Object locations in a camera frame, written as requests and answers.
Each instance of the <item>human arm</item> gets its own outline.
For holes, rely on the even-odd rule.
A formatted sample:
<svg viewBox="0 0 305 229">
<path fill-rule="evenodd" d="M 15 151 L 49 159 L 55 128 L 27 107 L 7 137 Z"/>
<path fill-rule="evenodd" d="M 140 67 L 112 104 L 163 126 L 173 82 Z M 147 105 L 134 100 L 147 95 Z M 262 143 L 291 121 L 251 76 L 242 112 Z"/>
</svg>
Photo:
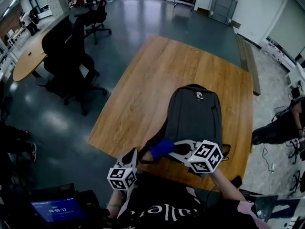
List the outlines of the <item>human arm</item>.
<svg viewBox="0 0 305 229">
<path fill-rule="evenodd" d="M 109 218 L 117 219 L 121 207 L 122 207 L 122 195 L 120 191 L 114 190 L 107 205 L 107 209 L 110 212 Z"/>
<path fill-rule="evenodd" d="M 302 112 L 302 106 L 301 103 L 296 104 L 292 109 L 291 109 L 292 115 L 294 117 L 295 121 L 295 126 L 298 130 L 299 136 L 303 135 L 303 128 L 301 125 L 301 120 L 300 120 L 300 113 Z"/>
<path fill-rule="evenodd" d="M 219 168 L 217 168 L 211 175 L 216 188 L 223 196 L 223 199 L 246 201 L 240 191 L 224 176 Z"/>
</svg>

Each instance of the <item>shoe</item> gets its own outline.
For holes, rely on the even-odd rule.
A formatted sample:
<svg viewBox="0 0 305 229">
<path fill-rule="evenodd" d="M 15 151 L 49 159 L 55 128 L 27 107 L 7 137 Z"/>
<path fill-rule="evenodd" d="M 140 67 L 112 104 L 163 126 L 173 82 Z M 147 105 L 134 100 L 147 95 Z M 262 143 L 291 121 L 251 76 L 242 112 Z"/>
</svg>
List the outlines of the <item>shoe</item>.
<svg viewBox="0 0 305 229">
<path fill-rule="evenodd" d="M 32 151 L 30 153 L 30 159 L 31 161 L 34 163 L 36 161 L 36 158 L 37 158 L 37 145 L 35 143 L 32 144 Z"/>
</svg>

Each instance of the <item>digital display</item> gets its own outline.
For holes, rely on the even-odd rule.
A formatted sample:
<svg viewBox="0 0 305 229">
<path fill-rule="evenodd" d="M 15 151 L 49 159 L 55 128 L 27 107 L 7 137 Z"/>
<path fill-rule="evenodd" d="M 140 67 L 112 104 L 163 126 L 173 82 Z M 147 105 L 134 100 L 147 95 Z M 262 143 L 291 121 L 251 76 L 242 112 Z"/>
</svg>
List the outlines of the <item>digital display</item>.
<svg viewBox="0 0 305 229">
<path fill-rule="evenodd" d="M 80 219 L 87 216 L 74 198 L 32 202 L 31 204 L 46 222 Z"/>
</svg>

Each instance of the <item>pink sleeve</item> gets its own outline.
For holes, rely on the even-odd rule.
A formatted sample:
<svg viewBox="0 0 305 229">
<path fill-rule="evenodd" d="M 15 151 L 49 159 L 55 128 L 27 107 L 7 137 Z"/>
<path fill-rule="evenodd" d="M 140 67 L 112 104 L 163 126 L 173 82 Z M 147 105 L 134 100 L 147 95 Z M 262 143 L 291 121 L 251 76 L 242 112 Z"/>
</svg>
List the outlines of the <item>pink sleeve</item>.
<svg viewBox="0 0 305 229">
<path fill-rule="evenodd" d="M 237 211 L 240 212 L 240 213 L 243 213 L 243 214 L 246 214 L 246 215 L 250 215 L 256 226 L 259 228 L 259 229 L 270 229 L 270 226 L 262 221 L 261 219 L 259 219 L 251 210 L 251 207 L 253 206 L 254 204 L 252 203 L 249 203 L 249 202 L 246 202 L 246 201 L 240 201 L 238 206 L 237 206 Z"/>
</svg>

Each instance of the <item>blue cloth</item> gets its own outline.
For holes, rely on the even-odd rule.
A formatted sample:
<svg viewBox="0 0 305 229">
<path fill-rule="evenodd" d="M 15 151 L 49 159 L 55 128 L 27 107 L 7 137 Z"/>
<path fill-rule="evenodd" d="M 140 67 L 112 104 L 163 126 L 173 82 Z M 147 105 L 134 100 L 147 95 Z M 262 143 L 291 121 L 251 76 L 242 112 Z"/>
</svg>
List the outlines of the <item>blue cloth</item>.
<svg viewBox="0 0 305 229">
<path fill-rule="evenodd" d="M 175 152 L 175 146 L 172 141 L 163 139 L 158 145 L 150 147 L 149 151 L 154 160 L 158 160 L 171 152 Z"/>
</svg>

